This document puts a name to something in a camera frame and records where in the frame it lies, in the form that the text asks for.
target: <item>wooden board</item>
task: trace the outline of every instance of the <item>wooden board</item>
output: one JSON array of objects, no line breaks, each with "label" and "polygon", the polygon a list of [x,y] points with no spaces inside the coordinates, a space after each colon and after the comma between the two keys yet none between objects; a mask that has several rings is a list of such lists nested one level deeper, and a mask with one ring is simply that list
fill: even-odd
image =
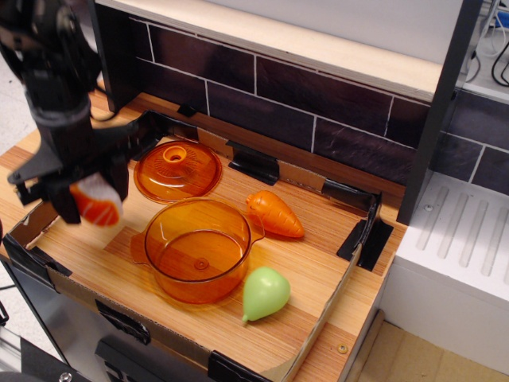
[{"label": "wooden board", "polygon": [[[146,99],[141,102],[147,105]],[[139,114],[137,107],[139,105],[134,103],[122,111],[119,120],[136,118]],[[34,207],[21,207],[6,177],[29,158],[38,143],[35,132],[0,157],[0,217],[4,232]],[[211,196],[243,209],[246,195],[264,188],[269,186],[225,166],[221,181]],[[150,269],[131,262],[129,238],[141,232],[150,218],[163,208],[139,194],[132,176],[120,225],[104,229],[86,223],[67,226],[58,221],[37,241],[37,246],[71,269],[71,280],[77,286],[102,294],[205,349],[220,351],[256,372],[267,372],[291,360],[305,342],[348,266],[346,261],[335,256],[336,250],[360,219],[320,195],[282,181],[273,187],[273,191],[301,218],[306,235],[303,240],[268,236],[254,245],[251,270],[270,265],[289,279],[293,289],[289,305],[284,310],[253,324],[245,325],[240,320],[242,288],[218,304],[186,306],[174,302],[161,291]],[[383,206],[383,215],[396,226],[393,235],[373,272],[360,268],[354,270],[348,287],[296,380],[308,380],[318,375],[324,380],[337,380],[351,356],[404,233],[404,227],[394,222],[397,213],[394,206],[398,204],[398,198],[389,195],[387,199],[390,204]],[[9,261],[3,247],[0,254]],[[339,353],[339,345],[346,345],[348,351]]]},{"label": "wooden board", "polygon": [[250,271],[261,266],[276,269],[289,280],[292,293],[284,310],[245,325],[241,321],[242,287],[216,304],[183,304],[161,290],[149,267],[132,262],[130,238],[142,232],[164,205],[143,197],[132,182],[132,170],[130,175],[130,194],[119,225],[105,229],[86,222],[68,226],[59,221],[37,241],[37,246],[70,269],[71,280],[256,372],[292,360],[346,271],[348,262],[336,257],[336,251],[359,217],[287,183],[279,182],[271,188],[224,166],[220,183],[210,197],[245,210],[247,195],[271,189],[291,206],[305,227],[303,240],[267,234],[254,244]]}]

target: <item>orange and white toy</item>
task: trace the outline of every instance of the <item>orange and white toy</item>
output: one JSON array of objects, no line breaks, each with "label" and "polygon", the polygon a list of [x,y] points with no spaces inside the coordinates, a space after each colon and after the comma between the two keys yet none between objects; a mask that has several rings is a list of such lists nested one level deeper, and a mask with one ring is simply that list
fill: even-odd
[{"label": "orange and white toy", "polygon": [[119,222],[123,214],[122,201],[100,173],[78,181],[71,185],[70,190],[80,215],[86,221],[101,227]]}]

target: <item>orange pot lid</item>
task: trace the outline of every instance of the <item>orange pot lid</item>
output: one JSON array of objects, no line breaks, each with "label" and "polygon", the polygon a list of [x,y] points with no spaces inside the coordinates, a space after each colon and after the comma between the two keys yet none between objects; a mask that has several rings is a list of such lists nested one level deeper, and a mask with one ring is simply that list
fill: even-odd
[{"label": "orange pot lid", "polygon": [[147,198],[171,203],[201,197],[221,178],[221,162],[208,147],[187,141],[156,146],[134,167],[134,183]]}]

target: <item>toy carrot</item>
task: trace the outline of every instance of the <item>toy carrot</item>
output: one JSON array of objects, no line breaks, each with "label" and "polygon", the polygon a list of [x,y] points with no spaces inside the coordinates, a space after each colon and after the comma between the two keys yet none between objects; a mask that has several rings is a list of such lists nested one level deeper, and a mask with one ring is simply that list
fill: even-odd
[{"label": "toy carrot", "polygon": [[304,229],[295,213],[276,194],[259,191],[246,199],[248,212],[256,213],[268,232],[289,237],[303,237]]}]

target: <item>pot handle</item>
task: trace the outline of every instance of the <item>pot handle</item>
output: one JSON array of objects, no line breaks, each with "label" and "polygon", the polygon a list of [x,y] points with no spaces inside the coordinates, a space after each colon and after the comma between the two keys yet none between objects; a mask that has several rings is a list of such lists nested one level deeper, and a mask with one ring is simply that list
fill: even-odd
[{"label": "pot handle", "polygon": [[145,253],[145,234],[138,233],[130,238],[130,256],[135,264],[148,264]]},{"label": "pot handle", "polygon": [[244,216],[246,217],[249,228],[251,229],[251,237],[253,239],[251,243],[263,239],[265,237],[265,229],[263,228],[260,216],[250,212],[245,213]]}]

